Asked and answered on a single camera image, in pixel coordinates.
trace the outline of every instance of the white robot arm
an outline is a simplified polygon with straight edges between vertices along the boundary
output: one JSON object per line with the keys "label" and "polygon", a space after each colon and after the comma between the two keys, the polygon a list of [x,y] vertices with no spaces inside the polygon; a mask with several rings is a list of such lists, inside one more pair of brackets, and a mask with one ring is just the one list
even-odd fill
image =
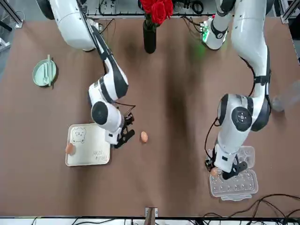
{"label": "white robot arm", "polygon": [[221,130],[211,162],[228,179],[247,168],[245,162],[235,165],[234,161],[249,132],[261,130],[269,120],[270,53],[263,35],[267,0],[217,0],[217,3],[215,18],[208,20],[205,43],[214,50],[221,47],[232,17],[230,12],[235,9],[232,45],[252,69],[255,84],[252,97],[226,94],[218,106]]}
{"label": "white robot arm", "polygon": [[96,48],[105,63],[108,72],[89,87],[91,117],[101,128],[105,129],[107,142],[114,144],[116,148],[121,146],[134,135],[134,130],[129,132],[127,130],[127,126],[134,120],[132,114],[124,118],[112,105],[115,100],[126,95],[128,90],[126,75],[99,33],[98,23],[88,20],[82,13],[81,2],[78,0],[49,0],[49,2],[44,0],[43,5],[47,4],[51,6],[54,19],[65,42],[85,51]]}

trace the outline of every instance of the green plate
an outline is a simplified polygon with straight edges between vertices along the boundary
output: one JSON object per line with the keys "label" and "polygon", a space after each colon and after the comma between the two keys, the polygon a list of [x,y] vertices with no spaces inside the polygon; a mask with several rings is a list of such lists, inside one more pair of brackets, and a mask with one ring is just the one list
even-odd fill
{"label": "green plate", "polygon": [[[53,61],[51,61],[51,72],[51,83],[53,83],[56,76],[56,65]],[[49,86],[48,60],[42,60],[34,67],[32,79],[38,86]]]}

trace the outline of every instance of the green light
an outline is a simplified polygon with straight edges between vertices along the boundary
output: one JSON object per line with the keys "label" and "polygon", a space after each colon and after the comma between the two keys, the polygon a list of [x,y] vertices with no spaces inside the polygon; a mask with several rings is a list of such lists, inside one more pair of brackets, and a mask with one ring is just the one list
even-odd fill
{"label": "green light", "polygon": [[210,34],[210,31],[207,30],[203,33],[203,36],[202,36],[202,40],[203,42],[206,42],[207,41],[207,38],[208,38],[208,35]]}

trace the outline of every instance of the white tray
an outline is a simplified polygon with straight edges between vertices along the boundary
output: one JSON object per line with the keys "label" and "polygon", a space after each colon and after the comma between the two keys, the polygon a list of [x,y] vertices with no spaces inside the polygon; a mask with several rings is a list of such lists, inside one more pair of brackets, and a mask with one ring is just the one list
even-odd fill
{"label": "white tray", "polygon": [[67,166],[103,165],[109,162],[110,144],[105,141],[105,130],[96,123],[71,125],[67,142],[74,146],[74,153],[66,154]]}

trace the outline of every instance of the cartoon bear drawing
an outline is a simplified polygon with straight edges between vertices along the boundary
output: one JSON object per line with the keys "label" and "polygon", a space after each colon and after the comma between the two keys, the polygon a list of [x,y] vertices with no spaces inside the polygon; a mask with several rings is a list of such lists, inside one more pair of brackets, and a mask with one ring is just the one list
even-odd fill
{"label": "cartoon bear drawing", "polygon": [[86,129],[77,127],[72,130],[72,143],[75,144],[76,142],[81,142],[82,144],[85,141],[85,134],[86,134]]}

